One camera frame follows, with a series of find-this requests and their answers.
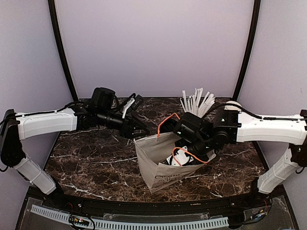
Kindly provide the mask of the white paper takeout bag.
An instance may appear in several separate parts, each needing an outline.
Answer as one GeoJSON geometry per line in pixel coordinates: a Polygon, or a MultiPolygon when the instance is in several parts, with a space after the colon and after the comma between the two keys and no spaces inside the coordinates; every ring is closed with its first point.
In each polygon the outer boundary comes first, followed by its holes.
{"type": "Polygon", "coordinates": [[[133,140],[142,178],[151,193],[192,175],[196,170],[208,164],[216,157],[213,150],[205,153],[203,156],[197,156],[190,149],[190,144],[180,140],[179,136],[173,132],[160,133],[161,124],[174,116],[179,118],[176,113],[165,118],[159,124],[155,135],[133,140]],[[188,154],[194,158],[191,165],[179,167],[163,164],[163,161],[173,153],[175,147],[183,146],[187,146],[188,154]]]}

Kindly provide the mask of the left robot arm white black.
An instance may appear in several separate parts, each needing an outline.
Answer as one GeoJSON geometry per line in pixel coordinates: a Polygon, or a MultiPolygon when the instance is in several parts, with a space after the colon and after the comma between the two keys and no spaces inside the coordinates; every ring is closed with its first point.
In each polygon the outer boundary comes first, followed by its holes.
{"type": "Polygon", "coordinates": [[[134,139],[150,133],[134,111],[143,97],[132,94],[119,104],[116,93],[107,88],[94,89],[91,99],[75,101],[52,111],[17,113],[7,110],[0,123],[0,160],[6,168],[15,169],[30,184],[48,195],[50,203],[63,209],[68,199],[56,181],[24,152],[21,141],[27,138],[62,131],[84,131],[106,127],[119,131],[121,137],[134,139]]]}

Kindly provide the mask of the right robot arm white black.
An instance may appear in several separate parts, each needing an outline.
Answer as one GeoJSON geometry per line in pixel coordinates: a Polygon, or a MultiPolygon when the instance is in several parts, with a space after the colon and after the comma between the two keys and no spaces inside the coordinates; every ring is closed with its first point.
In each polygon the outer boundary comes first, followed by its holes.
{"type": "Polygon", "coordinates": [[[184,113],[174,128],[180,137],[169,163],[174,166],[208,163],[227,144],[249,141],[288,143],[282,157],[265,174],[255,180],[253,191],[245,196],[245,204],[255,208],[263,194],[274,188],[299,168],[307,166],[307,112],[298,115],[266,116],[251,113],[239,105],[225,103],[215,108],[213,121],[184,113]]]}

